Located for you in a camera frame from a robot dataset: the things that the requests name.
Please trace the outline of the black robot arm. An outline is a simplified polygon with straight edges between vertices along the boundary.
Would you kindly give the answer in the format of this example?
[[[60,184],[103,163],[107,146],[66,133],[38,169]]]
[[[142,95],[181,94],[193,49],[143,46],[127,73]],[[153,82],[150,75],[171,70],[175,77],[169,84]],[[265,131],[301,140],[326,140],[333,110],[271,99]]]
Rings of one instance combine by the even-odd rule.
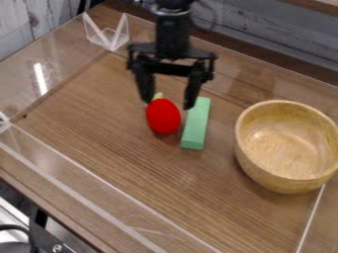
[[[187,78],[183,108],[195,106],[202,85],[214,79],[218,55],[190,43],[191,5],[198,0],[157,0],[157,36],[153,42],[129,45],[127,69],[134,73],[141,98],[151,103],[157,74]]]

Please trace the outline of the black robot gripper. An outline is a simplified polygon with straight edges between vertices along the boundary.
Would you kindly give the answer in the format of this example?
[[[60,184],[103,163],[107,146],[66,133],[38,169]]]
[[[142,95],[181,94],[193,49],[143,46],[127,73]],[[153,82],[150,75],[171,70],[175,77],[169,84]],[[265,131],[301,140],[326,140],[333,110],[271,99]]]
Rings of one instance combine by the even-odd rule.
[[[127,68],[135,74],[142,100],[150,104],[155,96],[155,74],[187,77],[183,108],[195,106],[199,90],[214,79],[217,54],[190,46],[182,55],[161,54],[153,42],[133,43],[127,47]]]

